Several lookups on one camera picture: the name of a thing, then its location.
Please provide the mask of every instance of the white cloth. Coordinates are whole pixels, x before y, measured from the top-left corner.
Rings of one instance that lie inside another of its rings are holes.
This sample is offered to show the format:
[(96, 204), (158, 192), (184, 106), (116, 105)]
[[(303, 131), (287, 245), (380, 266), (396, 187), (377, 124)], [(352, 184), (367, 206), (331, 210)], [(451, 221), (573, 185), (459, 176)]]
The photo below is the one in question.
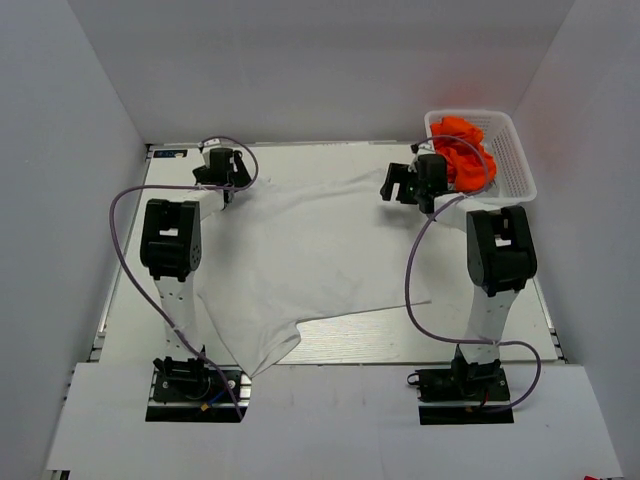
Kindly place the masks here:
[[(254, 376), (299, 342), (296, 323), (404, 305), (409, 250), (426, 217), (383, 202), (385, 172), (315, 185), (257, 182), (203, 222), (198, 295)], [(430, 300), (415, 275), (412, 300)]]

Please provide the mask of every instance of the white panel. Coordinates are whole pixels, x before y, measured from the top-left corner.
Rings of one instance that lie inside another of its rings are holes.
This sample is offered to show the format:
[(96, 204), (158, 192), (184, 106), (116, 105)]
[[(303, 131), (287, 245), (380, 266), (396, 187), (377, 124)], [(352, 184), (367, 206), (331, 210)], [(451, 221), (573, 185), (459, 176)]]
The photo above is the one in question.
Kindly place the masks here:
[(66, 1), (0, 2), (0, 72), (0, 478), (33, 479), (114, 272), (109, 202), (144, 146)]
[(512, 113), (573, 0), (71, 0), (145, 141), (402, 139)]
[(514, 120), (562, 346), (586, 367), (626, 476), (640, 478), (640, 4), (576, 2)]
[[(152, 367), (78, 365), (49, 458), (87, 479), (562, 479), (620, 474), (574, 366), (545, 367), (511, 425), (420, 426), (412, 366), (276, 366), (241, 424), (145, 423)], [(533, 366), (509, 366), (514, 395)]]

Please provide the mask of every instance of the cable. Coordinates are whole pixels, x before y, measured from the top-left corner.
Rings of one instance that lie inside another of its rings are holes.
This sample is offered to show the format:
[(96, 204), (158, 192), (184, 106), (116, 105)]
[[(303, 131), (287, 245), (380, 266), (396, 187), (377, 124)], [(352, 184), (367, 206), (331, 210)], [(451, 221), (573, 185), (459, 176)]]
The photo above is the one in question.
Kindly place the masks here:
[(240, 420), (242, 421), (242, 411), (240, 410), (240, 405), (238, 404), (238, 400), (236, 399), (236, 396), (233, 393), (233, 390), (229, 387), (229, 383), (227, 381), (227, 377), (225, 376), (224, 372), (220, 369), (220, 367), (218, 367), (218, 365), (216, 365), (212, 360), (210, 360), (204, 353), (199, 352), (198, 350), (193, 348), (193, 346), (185, 338), (182, 332), (176, 329), (176, 324), (173, 322), (173, 320), (171, 320), (169, 315), (167, 315), (166, 312), (162, 309), (162, 307), (158, 305), (153, 298), (151, 298), (151, 296), (145, 291), (142, 285), (140, 285), (140, 282), (136, 280), (135, 276), (133, 275), (133, 272), (131, 271), (131, 268), (127, 264), (127, 261), (124, 257), (124, 253), (122, 252), (122, 248), (120, 247), (120, 241), (118, 240), (118, 231), (116, 229), (116, 224), (115, 224), (115, 211), (116, 211), (116, 206), (118, 205), (118, 202), (122, 199), (122, 197), (132, 192), (148, 190), (148, 189), (196, 190), (197, 188), (202, 188), (204, 190), (222, 190), (222, 191), (228, 191), (228, 192), (241, 192), (251, 187), (256, 182), (256, 179), (258, 178), (258, 172), (259, 172), (258, 159), (256, 158), (253, 151), (249, 147), (247, 147), (245, 144), (239, 142), (238, 140), (234, 140), (231, 137), (224, 137), (224, 136), (218, 135), (212, 138), (220, 138), (223, 140), (228, 140), (230, 142), (233, 142), (236, 145), (244, 148), (249, 153), (249, 155), (251, 156), (251, 159), (253, 160), (253, 164), (255, 165), (255, 174), (253, 175), (253, 178), (247, 185), (245, 185), (244, 187), (229, 187), (229, 186), (219, 187), (214, 185), (200, 185), (199, 187), (195, 187), (194, 185), (137, 185), (135, 187), (126, 188), (123, 191), (121, 191), (118, 195), (116, 195), (115, 198), (111, 201), (111, 206), (109, 207), (109, 230), (111, 232), (111, 240), (113, 242), (113, 246), (115, 248), (118, 261), (120, 262), (122, 270), (127, 275), (127, 277), (129, 277), (129, 280), (131, 281), (133, 286), (136, 288), (136, 290), (138, 290), (138, 292), (140, 292), (140, 295), (142, 295), (144, 299), (147, 302), (149, 302), (149, 304), (154, 308), (154, 310), (156, 310), (160, 314), (160, 316), (164, 319), (164, 321), (167, 322), (171, 330), (175, 332), (176, 336), (178, 337), (180, 342), (184, 345), (184, 347), (192, 355), (202, 359), (205, 363), (207, 363), (208, 365), (212, 366), (215, 369), (215, 371), (218, 373), (218, 375), (224, 382), (224, 387), (229, 392), (229, 397), (233, 402), (233, 406), (235, 407), (236, 412), (238, 413), (238, 417), (240, 417)]
[(207, 393), (209, 393), (209, 390), (211, 389), (211, 377), (209, 377), (207, 380), (208, 380), (207, 388), (205, 389), (202, 395), (200, 395), (199, 397), (189, 397), (185, 395), (185, 397), (188, 398), (189, 400), (202, 400), (207, 395)]
[(225, 392), (224, 390), (221, 390), (221, 391), (220, 391), (220, 393), (218, 393), (218, 395), (216, 395), (216, 396), (215, 396), (215, 397), (213, 397), (211, 400), (209, 400), (208, 402), (206, 402), (207, 406), (209, 406), (209, 407), (210, 407), (211, 405), (213, 405), (214, 403), (216, 403), (216, 402), (218, 401), (218, 399), (219, 399), (220, 397), (222, 397), (222, 395), (224, 395), (224, 392)]
[(436, 220), (436, 218), (438, 217), (438, 215), (440, 215), (443, 211), (445, 211), (447, 208), (455, 205), (458, 202), (461, 202), (462, 200), (464, 200), (465, 198), (468, 197), (474, 197), (480, 193), (484, 193), (486, 192), (490, 186), (491, 186), (491, 182), (489, 179), (489, 167), (487, 165), (487, 162), (485, 161), (484, 157), (480, 154), (480, 152), (473, 146), (471, 145), (469, 142), (455, 137), (453, 135), (433, 135), (431, 137), (426, 138), (425, 140), (419, 142), (416, 145), (421, 145), (423, 143), (429, 142), (435, 138), (448, 138), (448, 139), (452, 139), (452, 140), (456, 140), (464, 145), (466, 145), (467, 147), (469, 147), (473, 153), (480, 159), (480, 162), (482, 163), (482, 166), (484, 168), (484, 173), (485, 173), (485, 185), (484, 187), (482, 187), (480, 190), (476, 190), (475, 192), (471, 192), (468, 194), (460, 194), (457, 195), (455, 197), (453, 197), (452, 199), (448, 200), (447, 202), (445, 202), (443, 205), (441, 205), (439, 208), (437, 208), (433, 214), (427, 219), (426, 223), (424, 224), (424, 226), (422, 227), (422, 229), (420, 229), (420, 232), (418, 232), (418, 236), (416, 237), (415, 242), (413, 243), (413, 246), (411, 247), (411, 253), (409, 254), (409, 259), (407, 260), (407, 268), (405, 271), (405, 277), (404, 277), (404, 301), (405, 301), (405, 307), (407, 309), (407, 314), (409, 315), (409, 319), (411, 320), (411, 323), (413, 323), (413, 326), (416, 327), (416, 329), (418, 329), (419, 332), (423, 333), (424, 335), (426, 335), (427, 337), (433, 339), (433, 340), (437, 340), (439, 342), (444, 342), (444, 343), (453, 343), (453, 344), (462, 344), (462, 345), (494, 345), (496, 344), (499, 347), (510, 347), (513, 345), (519, 345), (522, 347), (525, 347), (527, 349), (529, 349), (531, 351), (531, 353), (533, 353), (533, 356), (536, 359), (536, 375), (533, 379), (533, 382), (531, 383), (531, 386), (527, 389), (527, 391), (517, 400), (511, 402), (508, 405), (505, 405), (504, 407), (498, 407), (498, 408), (494, 408), (491, 409), (491, 412), (497, 413), (497, 412), (502, 412), (511, 408), (514, 408), (517, 405), (520, 405), (522, 402), (524, 402), (529, 395), (531, 395), (531, 393), (533, 393), (533, 391), (535, 390), (536, 386), (538, 385), (538, 381), (540, 380), (540, 375), (542, 374), (542, 360), (540, 358), (540, 355), (538, 354), (538, 352), (536, 351), (536, 349), (529, 343), (524, 342), (522, 340), (508, 340), (508, 341), (499, 341), (499, 342), (493, 342), (490, 340), (472, 340), (472, 339), (466, 339), (466, 338), (449, 338), (449, 337), (444, 337), (442, 335), (437, 335), (435, 333), (430, 332), (429, 330), (427, 330), (426, 328), (424, 328), (422, 325), (420, 325), (420, 323), (418, 322), (418, 320), (416, 319), (414, 313), (413, 313), (413, 307), (411, 306), (411, 270), (413, 268), (413, 263), (416, 257), (416, 253), (418, 251), (418, 247), (420, 246), (420, 242), (422, 241), (425, 233), (427, 232), (427, 229), (429, 228), (429, 226)]

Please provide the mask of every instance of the black clamp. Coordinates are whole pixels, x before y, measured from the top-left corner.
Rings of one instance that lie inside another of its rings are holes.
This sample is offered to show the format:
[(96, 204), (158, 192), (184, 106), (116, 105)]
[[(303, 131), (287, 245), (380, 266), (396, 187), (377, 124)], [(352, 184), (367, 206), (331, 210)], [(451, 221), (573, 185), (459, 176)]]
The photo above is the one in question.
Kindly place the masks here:
[[(246, 187), (251, 182), (251, 176), (242, 161), (242, 152), (231, 148), (212, 148), (206, 155), (208, 165), (193, 170), (196, 183), (201, 185), (216, 185), (219, 187)], [(233, 200), (233, 192), (223, 193), (224, 204)]]
[(447, 159), (435, 153), (419, 155), (412, 165), (390, 163), (380, 195), (389, 201), (393, 187), (398, 184), (396, 201), (405, 205), (418, 205), (422, 213), (433, 213), (437, 196), (449, 192)]

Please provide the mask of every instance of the white backdrop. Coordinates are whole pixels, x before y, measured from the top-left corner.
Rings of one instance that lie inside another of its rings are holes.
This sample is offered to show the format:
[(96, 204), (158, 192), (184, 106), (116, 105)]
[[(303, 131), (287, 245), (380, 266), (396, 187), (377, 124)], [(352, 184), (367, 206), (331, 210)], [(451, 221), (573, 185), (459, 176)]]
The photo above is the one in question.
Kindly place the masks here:
[(414, 140), (512, 113), (573, 0), (70, 0), (146, 142)]
[(640, 478), (640, 3), (578, 0), (514, 120), (552, 318), (626, 478)]
[(0, 72), (0, 478), (32, 480), (114, 273), (109, 202), (140, 181), (144, 145), (66, 1), (0, 2)]

